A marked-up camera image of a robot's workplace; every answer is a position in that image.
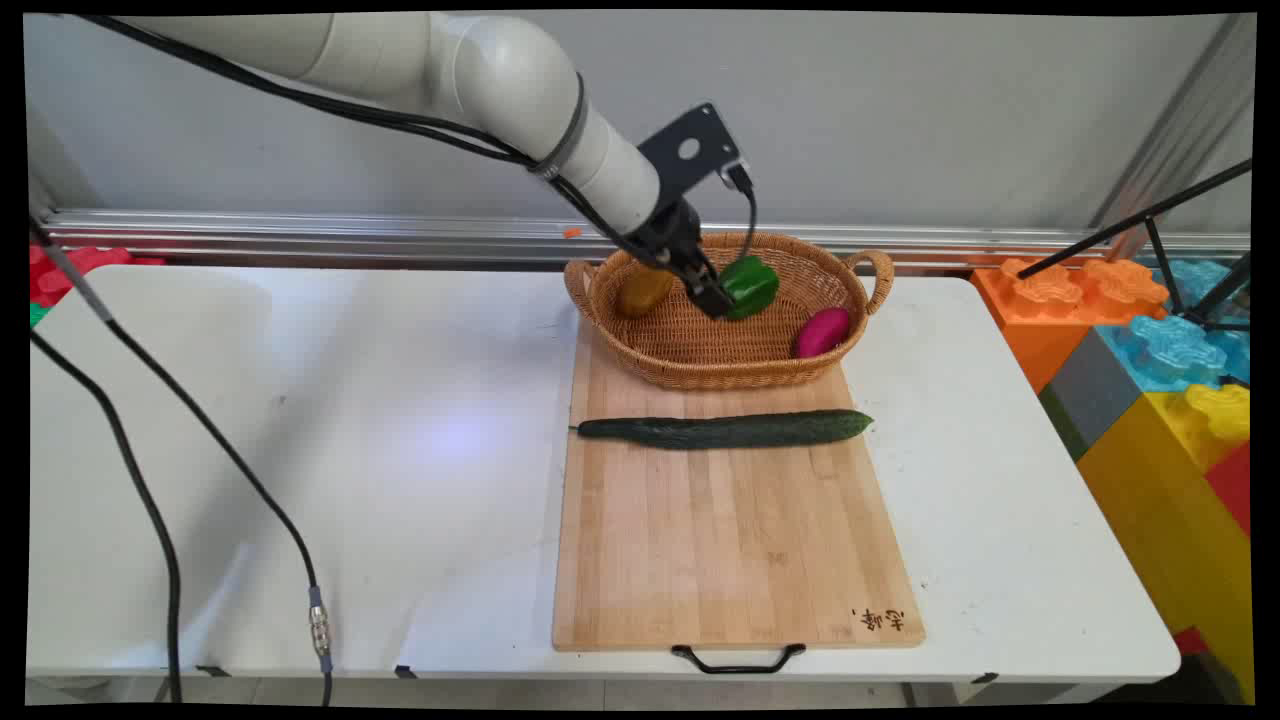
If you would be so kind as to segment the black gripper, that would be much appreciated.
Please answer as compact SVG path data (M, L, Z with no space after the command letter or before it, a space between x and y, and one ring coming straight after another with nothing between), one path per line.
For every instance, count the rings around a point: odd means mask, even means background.
M626 234L625 251L646 266L671 272L703 315L724 319L733 310L735 300L701 251L700 238L698 211L680 199Z

